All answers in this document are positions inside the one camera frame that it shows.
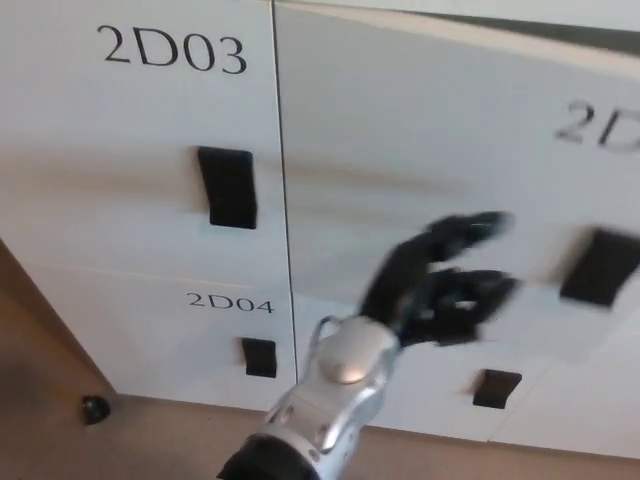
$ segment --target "robotic arm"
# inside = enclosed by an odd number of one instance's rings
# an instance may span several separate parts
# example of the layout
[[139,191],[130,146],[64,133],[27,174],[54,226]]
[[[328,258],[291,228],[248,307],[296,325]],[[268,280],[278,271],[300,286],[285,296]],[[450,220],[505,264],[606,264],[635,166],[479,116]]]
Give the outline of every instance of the robotic arm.
[[[499,233],[506,216],[439,220],[387,257],[357,315],[320,321],[299,383],[267,414],[219,474],[223,480],[337,480],[360,430],[379,412],[396,360],[417,343],[477,340],[477,327],[517,286],[494,270],[433,271]],[[327,324],[338,327],[322,337]]]

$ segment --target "locker number label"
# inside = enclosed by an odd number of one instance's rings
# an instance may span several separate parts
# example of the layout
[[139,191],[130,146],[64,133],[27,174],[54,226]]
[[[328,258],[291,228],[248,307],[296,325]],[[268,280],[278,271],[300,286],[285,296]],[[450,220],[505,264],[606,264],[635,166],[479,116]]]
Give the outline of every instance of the locker number label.
[[219,65],[228,75],[240,75],[247,70],[244,46],[236,37],[220,37],[212,41],[200,33],[190,33],[178,39],[157,28],[133,27],[129,31],[112,25],[98,27],[99,34],[110,34],[114,45],[106,54],[107,62],[131,63],[131,58],[119,52],[125,42],[135,41],[143,65],[168,67],[184,57],[191,68],[208,72]]
[[229,298],[224,295],[200,295],[199,293],[187,293],[189,297],[189,305],[192,307],[209,307],[221,308],[237,308],[243,312],[253,312],[261,310],[266,313],[273,313],[275,310],[271,307],[271,302],[255,302],[248,298]]
[[615,153],[640,150],[640,110],[613,108],[605,112],[583,100],[567,105],[574,117],[555,131],[555,138],[570,143],[591,143]]

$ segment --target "brown floor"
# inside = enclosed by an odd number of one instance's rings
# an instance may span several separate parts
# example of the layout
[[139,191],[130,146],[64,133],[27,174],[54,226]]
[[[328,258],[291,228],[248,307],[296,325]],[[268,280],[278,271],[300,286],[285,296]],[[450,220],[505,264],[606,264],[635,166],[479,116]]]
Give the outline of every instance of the brown floor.
[[[84,427],[78,398],[114,412]],[[260,415],[110,392],[0,245],[0,479],[210,480]],[[631,480],[640,462],[368,429],[347,480]]]

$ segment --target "white locker door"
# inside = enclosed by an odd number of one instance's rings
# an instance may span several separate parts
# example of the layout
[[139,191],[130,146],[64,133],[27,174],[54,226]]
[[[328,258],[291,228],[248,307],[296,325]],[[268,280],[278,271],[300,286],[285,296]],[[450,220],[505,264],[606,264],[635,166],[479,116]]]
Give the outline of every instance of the white locker door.
[[[612,112],[639,107],[640,62],[339,7],[277,4],[276,31],[299,360],[313,324],[353,312],[395,244],[445,215],[508,210],[511,231],[455,264],[523,287],[484,342],[410,349],[377,421],[490,438],[548,368],[584,362],[637,307],[560,301],[557,271],[585,230],[640,232],[640,125],[598,143]],[[506,409],[473,406],[482,369],[522,374]]]
[[582,364],[558,362],[491,440],[640,458],[640,282],[620,302],[635,304]]
[[[295,381],[270,2],[9,0],[0,44],[0,238],[119,391],[269,408]],[[201,146],[253,155],[255,229],[210,223]]]
[[290,0],[346,7],[424,12],[463,17],[638,30],[640,6],[634,0]]

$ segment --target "small black object on floor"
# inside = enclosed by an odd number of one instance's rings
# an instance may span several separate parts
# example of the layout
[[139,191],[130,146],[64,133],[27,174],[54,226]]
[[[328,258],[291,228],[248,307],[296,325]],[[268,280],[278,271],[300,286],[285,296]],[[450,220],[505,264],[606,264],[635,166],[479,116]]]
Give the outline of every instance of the small black object on floor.
[[85,425],[95,425],[111,414],[111,406],[104,398],[97,395],[82,397],[82,416]]

